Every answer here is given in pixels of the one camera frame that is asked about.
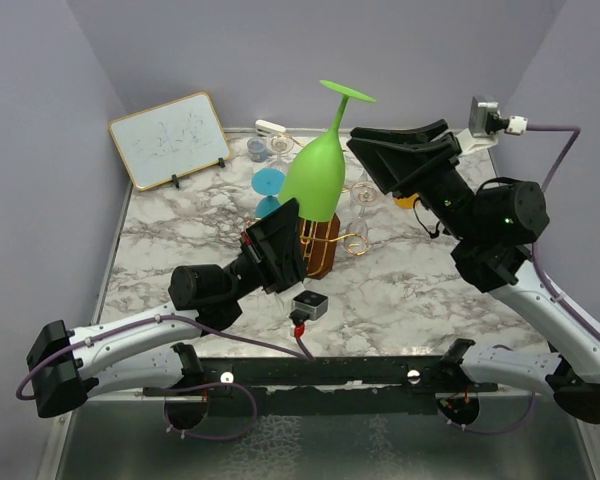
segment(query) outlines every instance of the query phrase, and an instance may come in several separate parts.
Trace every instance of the wall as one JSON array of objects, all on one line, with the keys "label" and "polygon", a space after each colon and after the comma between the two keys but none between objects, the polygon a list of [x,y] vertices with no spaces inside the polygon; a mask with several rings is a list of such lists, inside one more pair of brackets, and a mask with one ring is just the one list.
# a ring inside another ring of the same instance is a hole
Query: wall
[{"label": "wall", "polygon": [[[547,192],[540,245],[550,275],[600,320],[600,0],[566,3],[504,113],[582,127]],[[541,181],[566,138],[506,138],[499,173]]]},{"label": "wall", "polygon": [[61,0],[0,1],[0,479],[35,477],[47,421],[14,397],[39,329],[88,322],[113,240],[123,115]]},{"label": "wall", "polygon": [[350,104],[344,127],[463,127],[473,95],[513,93],[563,1],[68,3],[130,111],[205,90],[226,127],[326,127],[326,78],[378,99]]}]

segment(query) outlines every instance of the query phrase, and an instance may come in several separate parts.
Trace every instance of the yellow object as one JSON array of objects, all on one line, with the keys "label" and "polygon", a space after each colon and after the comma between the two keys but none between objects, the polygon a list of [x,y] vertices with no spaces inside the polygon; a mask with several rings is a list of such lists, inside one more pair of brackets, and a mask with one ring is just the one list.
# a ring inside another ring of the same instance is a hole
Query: yellow object
[{"label": "yellow object", "polygon": [[418,194],[414,193],[407,198],[394,198],[393,201],[396,202],[396,205],[400,208],[413,208],[413,204],[416,203],[416,198],[418,198]]}]

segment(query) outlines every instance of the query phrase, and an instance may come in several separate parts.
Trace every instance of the marble tabletop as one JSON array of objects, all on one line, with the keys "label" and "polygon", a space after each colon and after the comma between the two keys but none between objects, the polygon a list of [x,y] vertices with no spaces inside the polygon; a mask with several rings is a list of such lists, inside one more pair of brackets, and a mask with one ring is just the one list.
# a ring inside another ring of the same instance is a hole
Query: marble tabletop
[{"label": "marble tabletop", "polygon": [[[262,199],[250,187],[266,164],[253,163],[247,136],[228,135],[233,158],[224,169],[208,168],[181,179],[180,190],[165,185],[131,194],[100,316],[103,323],[169,300],[167,287],[178,265],[232,261],[239,234]],[[311,140],[296,137],[305,144]],[[345,146],[347,138],[342,137]],[[291,156],[299,151],[295,146]],[[363,170],[345,152],[347,185]],[[495,176],[487,152],[463,157],[458,171],[477,187]],[[419,207],[429,226],[435,217]],[[357,214],[343,194],[337,213],[342,229]],[[431,240],[412,210],[382,197],[368,212],[371,248],[352,256],[338,245],[334,270],[307,288],[329,297],[329,311],[307,324],[303,340],[318,356],[426,355],[443,353],[458,337],[521,350],[545,350],[546,342],[516,313],[468,285],[455,270],[455,241]],[[291,322],[273,295],[260,290],[240,301],[243,315],[230,332],[294,348]],[[195,340],[201,356],[277,356],[278,352],[213,336]]]}]

